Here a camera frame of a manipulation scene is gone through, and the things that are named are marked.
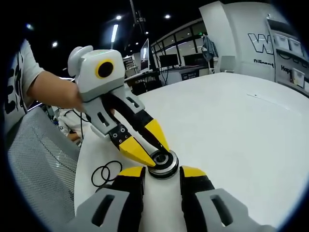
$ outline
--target mesh chair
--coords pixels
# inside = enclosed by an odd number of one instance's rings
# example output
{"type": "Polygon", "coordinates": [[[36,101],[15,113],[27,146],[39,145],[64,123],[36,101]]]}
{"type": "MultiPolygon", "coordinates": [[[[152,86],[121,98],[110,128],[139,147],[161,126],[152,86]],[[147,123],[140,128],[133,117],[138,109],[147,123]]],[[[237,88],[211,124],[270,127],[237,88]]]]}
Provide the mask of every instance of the mesh chair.
{"type": "Polygon", "coordinates": [[[34,213],[51,230],[74,217],[79,147],[36,107],[7,135],[8,161],[34,213]]]}

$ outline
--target metal bearing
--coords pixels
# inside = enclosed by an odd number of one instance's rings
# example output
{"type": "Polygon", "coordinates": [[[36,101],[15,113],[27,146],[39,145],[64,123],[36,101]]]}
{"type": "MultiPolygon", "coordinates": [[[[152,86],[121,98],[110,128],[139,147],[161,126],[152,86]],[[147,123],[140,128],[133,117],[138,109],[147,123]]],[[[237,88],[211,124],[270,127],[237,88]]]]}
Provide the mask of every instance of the metal bearing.
{"type": "Polygon", "coordinates": [[[172,150],[168,153],[162,154],[161,151],[155,151],[150,157],[156,163],[155,167],[148,167],[150,175],[157,179],[169,179],[177,173],[178,158],[172,150]]]}

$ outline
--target person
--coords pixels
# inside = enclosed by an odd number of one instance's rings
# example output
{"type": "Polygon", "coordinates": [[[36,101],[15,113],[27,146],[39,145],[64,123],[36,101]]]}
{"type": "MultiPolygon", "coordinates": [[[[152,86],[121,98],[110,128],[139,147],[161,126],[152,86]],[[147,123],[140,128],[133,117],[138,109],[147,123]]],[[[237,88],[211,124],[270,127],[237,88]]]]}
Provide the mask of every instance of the person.
{"type": "Polygon", "coordinates": [[[34,100],[83,111],[77,85],[41,68],[35,61],[27,40],[22,42],[13,58],[7,81],[3,104],[4,134],[27,113],[27,107],[34,100]]]}
{"type": "Polygon", "coordinates": [[[73,142],[78,139],[83,139],[91,125],[86,119],[85,114],[82,114],[82,121],[80,115],[81,113],[75,109],[59,109],[59,129],[73,142]]]}

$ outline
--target t-shirt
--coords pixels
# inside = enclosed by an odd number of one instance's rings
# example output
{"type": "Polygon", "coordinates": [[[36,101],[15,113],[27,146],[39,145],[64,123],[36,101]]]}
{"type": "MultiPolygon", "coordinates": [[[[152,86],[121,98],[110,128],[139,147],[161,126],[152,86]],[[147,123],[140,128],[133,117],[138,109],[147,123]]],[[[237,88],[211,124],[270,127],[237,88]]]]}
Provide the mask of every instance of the t-shirt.
{"type": "MultiPolygon", "coordinates": [[[[81,119],[79,117],[81,113],[76,109],[74,109],[74,111],[78,114],[78,116],[73,112],[72,109],[60,109],[58,116],[59,129],[66,136],[68,136],[70,131],[73,131],[77,133],[78,137],[82,138],[81,119]]],[[[87,121],[85,113],[82,113],[82,118],[87,121]]],[[[85,121],[82,120],[83,136],[85,136],[86,131],[91,125],[90,122],[85,121]]]]}
{"type": "Polygon", "coordinates": [[[27,113],[27,107],[33,102],[27,96],[27,90],[42,71],[44,69],[35,61],[29,42],[24,40],[9,70],[8,96],[3,106],[5,134],[27,113]]]}

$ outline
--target yellow fingertip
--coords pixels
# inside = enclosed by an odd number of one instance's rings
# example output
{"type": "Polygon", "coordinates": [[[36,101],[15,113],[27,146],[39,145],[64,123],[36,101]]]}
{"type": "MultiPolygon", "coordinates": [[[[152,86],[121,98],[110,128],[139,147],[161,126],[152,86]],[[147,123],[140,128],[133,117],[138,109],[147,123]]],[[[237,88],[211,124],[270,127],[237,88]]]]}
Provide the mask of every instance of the yellow fingertip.
{"type": "Polygon", "coordinates": [[[153,134],[162,146],[169,151],[169,145],[165,139],[164,133],[156,119],[151,120],[145,128],[153,134]]]}
{"type": "Polygon", "coordinates": [[[150,158],[144,148],[130,136],[119,145],[120,152],[136,162],[155,167],[155,162],[150,158]]]}

